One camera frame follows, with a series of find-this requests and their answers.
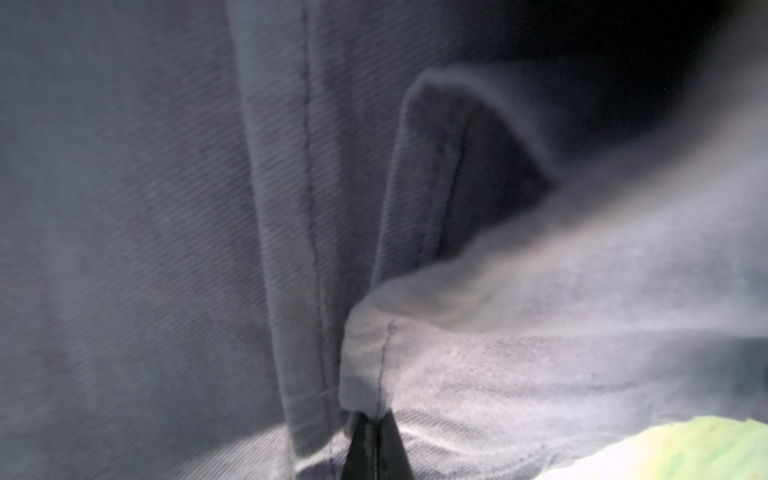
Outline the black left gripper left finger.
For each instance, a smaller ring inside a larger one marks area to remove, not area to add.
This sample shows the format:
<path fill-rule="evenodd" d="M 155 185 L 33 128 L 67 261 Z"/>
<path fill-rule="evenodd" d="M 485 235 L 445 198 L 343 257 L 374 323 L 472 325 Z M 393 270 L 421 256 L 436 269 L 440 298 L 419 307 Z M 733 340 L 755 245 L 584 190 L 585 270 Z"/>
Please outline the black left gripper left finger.
<path fill-rule="evenodd" d="M 342 480 L 377 478 L 377 423 L 363 413 L 354 413 L 352 435 Z"/>

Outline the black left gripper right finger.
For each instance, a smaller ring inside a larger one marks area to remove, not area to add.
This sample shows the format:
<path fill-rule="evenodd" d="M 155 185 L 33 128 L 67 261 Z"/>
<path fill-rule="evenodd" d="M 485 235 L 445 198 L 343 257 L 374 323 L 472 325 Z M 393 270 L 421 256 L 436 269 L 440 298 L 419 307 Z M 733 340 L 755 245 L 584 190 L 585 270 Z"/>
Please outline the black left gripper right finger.
<path fill-rule="evenodd" d="M 392 411 L 377 424 L 376 479 L 415 479 Z"/>

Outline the purple trousers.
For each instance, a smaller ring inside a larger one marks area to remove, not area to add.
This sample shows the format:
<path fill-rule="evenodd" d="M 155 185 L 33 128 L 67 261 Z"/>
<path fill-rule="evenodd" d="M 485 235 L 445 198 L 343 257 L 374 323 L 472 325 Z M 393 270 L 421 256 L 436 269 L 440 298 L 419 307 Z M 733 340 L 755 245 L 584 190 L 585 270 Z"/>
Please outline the purple trousers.
<path fill-rule="evenodd" d="M 767 416 L 763 1 L 5 1 L 1 475 L 533 479 Z"/>

